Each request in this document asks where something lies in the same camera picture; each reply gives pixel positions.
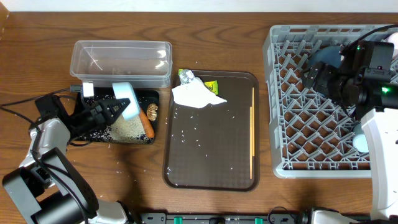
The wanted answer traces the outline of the cooked white rice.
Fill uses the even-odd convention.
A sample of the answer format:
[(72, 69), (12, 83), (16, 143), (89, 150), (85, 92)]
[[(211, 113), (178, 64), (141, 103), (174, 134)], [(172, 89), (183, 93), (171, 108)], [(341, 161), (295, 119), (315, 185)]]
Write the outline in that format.
[(125, 120), (120, 116), (117, 121), (99, 131), (92, 131), (78, 138), (79, 141), (112, 142), (124, 144), (151, 144), (139, 116)]

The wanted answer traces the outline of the dark blue plate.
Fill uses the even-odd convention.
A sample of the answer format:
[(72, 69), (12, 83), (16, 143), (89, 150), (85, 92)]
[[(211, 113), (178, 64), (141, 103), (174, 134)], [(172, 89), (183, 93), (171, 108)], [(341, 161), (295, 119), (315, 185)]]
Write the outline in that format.
[(340, 46), (325, 47), (310, 56), (306, 70), (323, 70), (327, 65), (339, 68), (342, 62)]

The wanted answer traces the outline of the brown mushroom food scrap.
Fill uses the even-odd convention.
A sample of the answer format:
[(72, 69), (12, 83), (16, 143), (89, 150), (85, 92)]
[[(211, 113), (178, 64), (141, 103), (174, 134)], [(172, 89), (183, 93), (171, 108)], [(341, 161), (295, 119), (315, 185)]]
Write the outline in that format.
[(147, 107), (146, 115), (149, 121), (155, 121), (157, 119), (158, 106), (155, 103), (151, 103)]

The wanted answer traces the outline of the orange carrot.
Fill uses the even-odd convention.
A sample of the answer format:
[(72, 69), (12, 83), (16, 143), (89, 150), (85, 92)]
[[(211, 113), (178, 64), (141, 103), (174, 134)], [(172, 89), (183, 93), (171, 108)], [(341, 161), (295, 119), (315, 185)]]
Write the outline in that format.
[(146, 136), (149, 139), (153, 139), (155, 137), (154, 129), (142, 108), (140, 109), (139, 118), (142, 123), (142, 127), (144, 128)]

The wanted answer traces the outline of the small blue cup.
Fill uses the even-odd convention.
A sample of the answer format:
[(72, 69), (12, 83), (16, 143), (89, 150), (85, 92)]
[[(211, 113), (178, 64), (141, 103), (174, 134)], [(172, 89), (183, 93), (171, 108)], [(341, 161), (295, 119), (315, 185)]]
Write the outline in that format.
[(354, 138), (352, 140), (353, 147), (360, 153), (368, 153), (368, 144), (367, 140), (364, 134), (364, 131), (362, 130), (361, 123), (357, 124), (353, 128), (354, 132)]

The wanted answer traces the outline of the small pink cup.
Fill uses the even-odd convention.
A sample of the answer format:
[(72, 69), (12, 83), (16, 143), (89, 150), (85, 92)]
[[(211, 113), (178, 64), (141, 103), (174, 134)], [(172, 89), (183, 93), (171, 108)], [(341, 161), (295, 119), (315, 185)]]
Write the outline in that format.
[(394, 44), (394, 51), (392, 58), (395, 60), (398, 56), (398, 33), (395, 32), (385, 39), (386, 42)]

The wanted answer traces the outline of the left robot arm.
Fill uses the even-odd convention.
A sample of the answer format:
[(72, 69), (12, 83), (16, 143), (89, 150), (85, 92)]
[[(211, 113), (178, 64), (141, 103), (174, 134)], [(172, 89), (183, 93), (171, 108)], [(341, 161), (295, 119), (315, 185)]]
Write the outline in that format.
[(93, 130), (113, 124), (130, 101), (98, 100), (68, 114), (60, 97), (34, 98), (40, 118), (31, 123), (27, 156), (4, 176), (2, 186), (27, 223), (139, 223), (122, 202), (98, 200), (66, 158), (68, 145)]

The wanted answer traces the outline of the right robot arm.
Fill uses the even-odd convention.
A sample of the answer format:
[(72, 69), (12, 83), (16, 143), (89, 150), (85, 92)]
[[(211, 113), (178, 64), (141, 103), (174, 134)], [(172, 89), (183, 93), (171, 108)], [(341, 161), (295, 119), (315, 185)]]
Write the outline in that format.
[(397, 85), (394, 44), (357, 40), (335, 67), (319, 61), (301, 73), (305, 88), (341, 107), (354, 106), (368, 145), (373, 187), (370, 223), (397, 223)]

